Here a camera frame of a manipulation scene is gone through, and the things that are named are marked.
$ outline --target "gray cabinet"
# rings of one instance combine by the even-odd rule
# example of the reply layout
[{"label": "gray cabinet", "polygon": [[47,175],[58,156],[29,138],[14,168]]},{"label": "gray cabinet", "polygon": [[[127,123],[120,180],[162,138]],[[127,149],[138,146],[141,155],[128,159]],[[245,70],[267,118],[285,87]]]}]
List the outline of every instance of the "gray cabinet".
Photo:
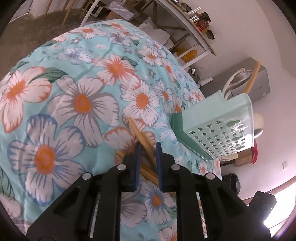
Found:
[{"label": "gray cabinet", "polygon": [[[246,70],[253,70],[256,65],[256,60],[249,57],[242,62],[234,65],[233,67],[229,68],[228,70],[224,71],[223,73],[213,77],[213,80],[206,85],[202,86],[201,92],[204,94],[205,97],[208,97],[218,90],[222,90],[227,80],[239,69],[246,68]],[[245,88],[246,84],[242,85],[241,87],[237,88],[236,90],[232,91],[233,97],[235,95],[241,94]],[[265,67],[261,65],[258,76],[254,82],[254,85],[249,93],[249,97],[252,102],[255,102],[270,92],[269,89],[269,81],[268,81],[268,74]]]}]

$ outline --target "silver screw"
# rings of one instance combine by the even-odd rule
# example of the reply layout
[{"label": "silver screw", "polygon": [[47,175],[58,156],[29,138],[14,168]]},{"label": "silver screw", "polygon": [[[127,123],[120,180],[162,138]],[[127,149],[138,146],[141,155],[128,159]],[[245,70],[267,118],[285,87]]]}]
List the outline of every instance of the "silver screw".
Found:
[{"label": "silver screw", "polygon": [[207,173],[206,174],[206,178],[209,180],[214,180],[215,179],[215,175],[213,173]]},{"label": "silver screw", "polygon": [[83,178],[84,180],[88,180],[88,179],[91,178],[91,174],[90,174],[89,172],[86,172],[86,173],[84,173],[84,174],[82,175],[82,178]]},{"label": "silver screw", "polygon": [[124,164],[119,164],[119,165],[117,166],[117,169],[120,170],[120,171],[122,171],[122,170],[126,169],[126,165],[124,165]]},{"label": "silver screw", "polygon": [[173,164],[172,166],[171,166],[171,169],[173,169],[173,170],[175,170],[175,171],[177,171],[177,170],[180,170],[180,166],[178,165],[178,164]]}]

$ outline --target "wall outlet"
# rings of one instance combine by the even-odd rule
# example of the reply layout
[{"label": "wall outlet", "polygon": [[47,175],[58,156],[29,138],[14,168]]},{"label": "wall outlet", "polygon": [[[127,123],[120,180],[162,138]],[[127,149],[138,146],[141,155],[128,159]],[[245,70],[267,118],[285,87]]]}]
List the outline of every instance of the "wall outlet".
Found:
[{"label": "wall outlet", "polygon": [[286,169],[288,167],[288,163],[285,161],[283,162],[283,169]]}]

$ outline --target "brown floor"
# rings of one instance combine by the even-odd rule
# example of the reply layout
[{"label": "brown floor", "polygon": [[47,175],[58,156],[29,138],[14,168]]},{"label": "brown floor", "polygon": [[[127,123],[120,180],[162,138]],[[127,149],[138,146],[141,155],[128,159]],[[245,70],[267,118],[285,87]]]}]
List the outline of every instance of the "brown floor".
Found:
[{"label": "brown floor", "polygon": [[45,19],[43,16],[33,18],[22,16],[8,24],[0,38],[0,79],[5,76],[16,63],[26,57],[34,49],[54,37],[80,26],[81,10],[72,10],[65,26],[62,22],[65,12],[54,12]]}]

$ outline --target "green plastic basket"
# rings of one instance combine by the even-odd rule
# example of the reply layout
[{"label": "green plastic basket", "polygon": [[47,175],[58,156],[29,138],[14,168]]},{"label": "green plastic basket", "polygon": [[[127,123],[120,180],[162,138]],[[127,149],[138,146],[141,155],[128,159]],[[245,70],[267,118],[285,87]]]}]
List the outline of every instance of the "green plastic basket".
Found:
[{"label": "green plastic basket", "polygon": [[252,102],[244,93],[225,100],[218,91],[172,114],[171,127],[177,140],[205,161],[254,146]]}]

